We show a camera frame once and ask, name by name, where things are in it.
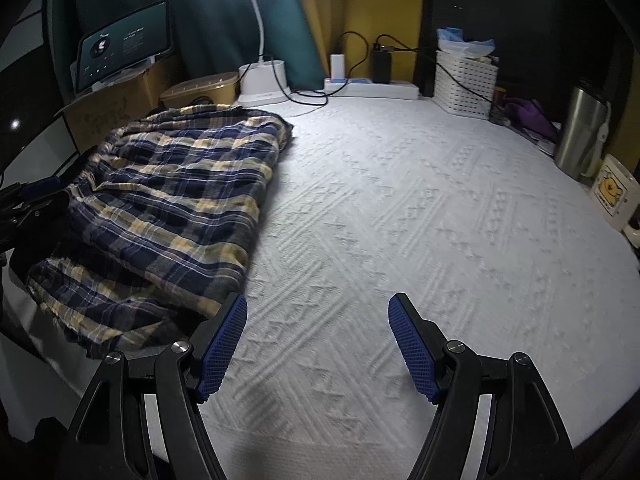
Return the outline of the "cardboard box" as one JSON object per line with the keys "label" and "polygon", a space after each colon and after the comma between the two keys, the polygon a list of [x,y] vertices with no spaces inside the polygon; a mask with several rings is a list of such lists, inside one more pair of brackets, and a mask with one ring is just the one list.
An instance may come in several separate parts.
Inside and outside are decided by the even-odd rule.
{"label": "cardboard box", "polygon": [[114,128],[125,127],[157,108],[160,95],[171,86],[175,64],[174,58],[164,58],[64,107],[62,113],[78,151],[100,144]]}

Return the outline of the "blue tissue pack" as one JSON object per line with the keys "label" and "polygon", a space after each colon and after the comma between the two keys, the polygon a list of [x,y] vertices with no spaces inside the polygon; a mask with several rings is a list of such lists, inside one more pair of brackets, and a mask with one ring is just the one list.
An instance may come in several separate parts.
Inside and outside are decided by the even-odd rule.
{"label": "blue tissue pack", "polygon": [[495,51],[495,40],[465,41],[463,30],[455,27],[437,29],[438,48],[456,58],[482,58]]}

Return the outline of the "black power adapter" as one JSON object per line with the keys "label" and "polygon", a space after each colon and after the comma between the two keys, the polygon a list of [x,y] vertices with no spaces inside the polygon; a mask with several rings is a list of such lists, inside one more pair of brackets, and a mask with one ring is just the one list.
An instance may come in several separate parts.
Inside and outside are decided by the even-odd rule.
{"label": "black power adapter", "polygon": [[374,84],[389,84],[392,78],[391,47],[375,44],[371,52],[371,80]]}

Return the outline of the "white perforated basket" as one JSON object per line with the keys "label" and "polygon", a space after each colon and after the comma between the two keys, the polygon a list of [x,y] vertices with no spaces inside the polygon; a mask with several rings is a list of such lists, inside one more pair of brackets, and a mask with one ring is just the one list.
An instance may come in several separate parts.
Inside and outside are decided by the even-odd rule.
{"label": "white perforated basket", "polygon": [[494,64],[438,51],[433,100],[450,114],[487,119],[497,76]]}

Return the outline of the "white cartoon mug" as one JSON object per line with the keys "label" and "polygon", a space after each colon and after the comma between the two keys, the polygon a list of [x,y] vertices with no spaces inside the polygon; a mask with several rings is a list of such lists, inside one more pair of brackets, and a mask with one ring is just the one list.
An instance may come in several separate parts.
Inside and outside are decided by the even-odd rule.
{"label": "white cartoon mug", "polygon": [[608,225],[638,249],[639,229],[631,225],[631,219],[639,208],[639,181],[614,156],[605,156],[589,198]]}

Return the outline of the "white power strip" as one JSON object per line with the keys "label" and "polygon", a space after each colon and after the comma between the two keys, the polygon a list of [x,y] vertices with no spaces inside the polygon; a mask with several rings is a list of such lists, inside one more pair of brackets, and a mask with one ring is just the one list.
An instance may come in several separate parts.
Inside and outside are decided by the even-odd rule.
{"label": "white power strip", "polygon": [[408,81],[392,80],[389,84],[376,84],[366,78],[324,80],[323,92],[336,98],[395,99],[416,101],[419,99],[419,88]]}

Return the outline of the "yellow curtain left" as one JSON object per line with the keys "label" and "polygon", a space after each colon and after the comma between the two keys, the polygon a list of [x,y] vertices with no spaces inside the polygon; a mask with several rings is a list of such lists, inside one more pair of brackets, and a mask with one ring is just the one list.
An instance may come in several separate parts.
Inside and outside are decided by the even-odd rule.
{"label": "yellow curtain left", "polygon": [[322,73],[329,55],[342,47],[347,66],[360,61],[363,47],[377,36],[393,36],[415,48],[419,43],[424,0],[300,0]]}

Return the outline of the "tan plastic lidded box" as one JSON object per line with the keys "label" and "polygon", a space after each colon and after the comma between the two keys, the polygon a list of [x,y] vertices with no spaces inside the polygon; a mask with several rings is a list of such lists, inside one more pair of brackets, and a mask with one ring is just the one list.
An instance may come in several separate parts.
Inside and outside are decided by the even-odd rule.
{"label": "tan plastic lidded box", "polygon": [[238,72],[221,73],[180,82],[160,95],[167,108],[198,103],[232,105],[238,98]]}

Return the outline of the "teal curtain left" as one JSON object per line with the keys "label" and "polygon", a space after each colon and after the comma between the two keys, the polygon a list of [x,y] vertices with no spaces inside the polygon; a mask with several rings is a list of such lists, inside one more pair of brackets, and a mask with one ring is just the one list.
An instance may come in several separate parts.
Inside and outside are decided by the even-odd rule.
{"label": "teal curtain left", "polygon": [[[64,101],[80,40],[160,0],[47,0],[54,72]],[[285,62],[293,89],[319,89],[324,73],[300,0],[166,0],[172,50],[188,78],[231,72],[257,55]]]}

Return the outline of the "stainless steel tumbler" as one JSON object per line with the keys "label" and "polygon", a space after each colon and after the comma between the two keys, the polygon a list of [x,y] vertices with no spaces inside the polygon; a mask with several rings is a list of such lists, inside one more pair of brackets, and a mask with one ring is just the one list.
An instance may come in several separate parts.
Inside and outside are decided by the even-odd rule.
{"label": "stainless steel tumbler", "polygon": [[561,142],[553,155],[555,166],[578,181],[593,174],[608,137],[611,104],[585,88],[575,87]]}

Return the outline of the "white textured tablecloth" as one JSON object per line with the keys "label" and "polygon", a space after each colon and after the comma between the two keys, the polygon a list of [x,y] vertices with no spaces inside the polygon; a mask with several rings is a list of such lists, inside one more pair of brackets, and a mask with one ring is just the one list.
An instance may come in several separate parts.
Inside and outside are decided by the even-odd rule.
{"label": "white textured tablecloth", "polygon": [[536,363],[573,443],[639,390],[639,261],[587,191],[507,128],[427,100],[275,106],[292,127],[202,407],[232,478],[393,478],[435,410],[387,322],[405,292],[451,339]]}

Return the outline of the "tablet with lit screen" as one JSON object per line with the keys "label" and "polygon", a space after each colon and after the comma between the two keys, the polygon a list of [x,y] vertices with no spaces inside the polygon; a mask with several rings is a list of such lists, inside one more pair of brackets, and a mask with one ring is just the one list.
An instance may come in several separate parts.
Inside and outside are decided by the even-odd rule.
{"label": "tablet with lit screen", "polygon": [[80,40],[74,89],[83,92],[97,82],[170,49],[169,4],[160,0]]}

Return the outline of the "purple cloth item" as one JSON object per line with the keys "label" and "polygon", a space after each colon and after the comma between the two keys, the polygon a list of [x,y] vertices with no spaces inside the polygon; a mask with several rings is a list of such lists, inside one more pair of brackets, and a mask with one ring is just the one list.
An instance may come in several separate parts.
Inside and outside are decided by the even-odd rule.
{"label": "purple cloth item", "polygon": [[515,128],[536,133],[553,143],[559,142],[561,135],[558,128],[550,122],[537,101],[506,98],[502,110]]}

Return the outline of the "white charger plug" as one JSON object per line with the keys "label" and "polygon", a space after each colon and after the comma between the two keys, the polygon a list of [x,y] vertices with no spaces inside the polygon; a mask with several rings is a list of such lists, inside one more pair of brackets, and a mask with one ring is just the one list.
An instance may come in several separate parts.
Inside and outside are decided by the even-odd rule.
{"label": "white charger plug", "polygon": [[343,53],[332,53],[330,55],[330,79],[332,82],[345,82],[346,65]]}

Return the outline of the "blue plaid pants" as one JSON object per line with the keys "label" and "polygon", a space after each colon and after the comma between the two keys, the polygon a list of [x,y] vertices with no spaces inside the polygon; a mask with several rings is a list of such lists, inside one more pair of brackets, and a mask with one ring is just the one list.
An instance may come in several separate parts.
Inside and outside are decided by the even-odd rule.
{"label": "blue plaid pants", "polygon": [[277,114],[213,104],[113,130],[44,230],[32,298],[93,359],[192,334],[243,287],[291,138]]}

